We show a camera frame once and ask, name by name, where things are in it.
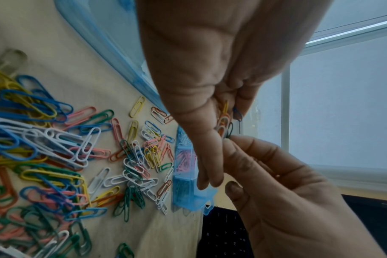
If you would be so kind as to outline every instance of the beige tabletop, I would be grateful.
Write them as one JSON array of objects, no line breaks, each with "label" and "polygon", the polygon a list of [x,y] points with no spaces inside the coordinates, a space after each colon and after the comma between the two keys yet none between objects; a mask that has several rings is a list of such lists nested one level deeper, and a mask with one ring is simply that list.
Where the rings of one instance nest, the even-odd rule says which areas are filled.
[{"label": "beige tabletop", "polygon": [[[89,105],[99,111],[112,109],[123,133],[128,132],[128,113],[141,94],[76,34],[58,14],[53,1],[0,1],[0,55],[7,48],[20,49],[28,55],[27,64],[19,72],[39,79],[55,99],[72,104],[75,109]],[[147,119],[154,121],[150,116],[152,106],[147,100],[137,116],[140,127]],[[163,133],[176,136],[176,122],[160,128]],[[102,133],[97,147],[117,150],[112,132]],[[113,175],[119,175],[121,163],[91,161],[82,174],[89,182],[109,166]],[[163,182],[165,174],[151,173]],[[25,184],[12,173],[10,176],[17,190]],[[93,242],[89,257],[114,257],[122,242],[132,248],[136,257],[195,257],[201,212],[171,207],[171,199],[167,200],[170,209],[166,216],[146,200],[144,210],[131,206],[128,223],[121,216],[113,218],[113,208],[105,216],[83,220]]]}]

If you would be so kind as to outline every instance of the person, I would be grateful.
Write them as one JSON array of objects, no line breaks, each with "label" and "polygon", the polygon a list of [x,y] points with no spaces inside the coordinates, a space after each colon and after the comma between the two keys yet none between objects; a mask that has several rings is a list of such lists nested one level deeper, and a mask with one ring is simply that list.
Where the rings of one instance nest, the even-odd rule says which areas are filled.
[{"label": "person", "polygon": [[303,49],[332,0],[139,0],[147,65],[198,156],[197,186],[220,186],[259,257],[386,257],[337,189],[277,146],[214,130],[245,114],[263,82]]}]

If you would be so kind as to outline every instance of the black keyboard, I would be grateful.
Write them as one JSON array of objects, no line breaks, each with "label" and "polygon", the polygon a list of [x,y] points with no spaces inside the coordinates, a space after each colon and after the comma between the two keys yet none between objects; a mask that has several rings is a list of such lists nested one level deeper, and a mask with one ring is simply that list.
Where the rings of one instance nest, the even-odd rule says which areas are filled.
[{"label": "black keyboard", "polygon": [[214,207],[203,216],[197,258],[253,258],[248,233],[235,210]]}]

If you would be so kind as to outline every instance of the wooden table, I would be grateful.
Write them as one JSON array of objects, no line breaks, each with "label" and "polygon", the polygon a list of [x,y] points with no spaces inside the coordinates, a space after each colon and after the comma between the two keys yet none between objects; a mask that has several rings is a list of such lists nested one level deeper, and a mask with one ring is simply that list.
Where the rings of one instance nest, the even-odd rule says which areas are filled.
[{"label": "wooden table", "polygon": [[[7,48],[20,49],[28,55],[28,63],[20,73],[39,79],[55,99],[72,104],[75,110],[88,105],[99,111],[112,109],[123,133],[128,132],[128,113],[141,94],[76,34],[58,14],[53,1],[0,1],[0,55]],[[152,106],[147,100],[139,113],[140,127],[147,119],[155,121],[149,113]],[[176,122],[160,128],[163,133],[176,136]],[[112,132],[102,133],[97,147],[117,150]],[[91,161],[83,175],[89,182],[106,166],[113,174],[121,174],[121,164]],[[164,176],[160,174],[160,183]],[[15,175],[11,177],[16,189],[25,184]],[[93,241],[89,257],[114,257],[122,242],[132,248],[136,257],[195,257],[201,213],[172,211],[171,197],[167,205],[170,210],[166,216],[149,200],[144,210],[132,205],[128,223],[121,216],[112,217],[113,208],[103,217],[83,220]]]}]

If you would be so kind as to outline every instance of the blue plastic box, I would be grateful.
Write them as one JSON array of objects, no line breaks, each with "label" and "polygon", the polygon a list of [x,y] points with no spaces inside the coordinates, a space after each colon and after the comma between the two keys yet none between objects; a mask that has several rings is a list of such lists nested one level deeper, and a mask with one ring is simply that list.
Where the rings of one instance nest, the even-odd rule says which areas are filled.
[{"label": "blue plastic box", "polygon": [[166,111],[147,78],[133,0],[54,0],[57,10],[114,69]]},{"label": "blue plastic box", "polygon": [[[137,15],[133,0],[54,0],[66,21],[114,69],[153,104],[166,111],[152,81],[143,70],[145,57],[139,39]],[[188,166],[180,166],[189,157]],[[196,187],[198,169],[192,143],[178,128],[175,150],[173,204],[192,211],[202,209],[207,215],[213,208],[216,188],[200,191]]]}]

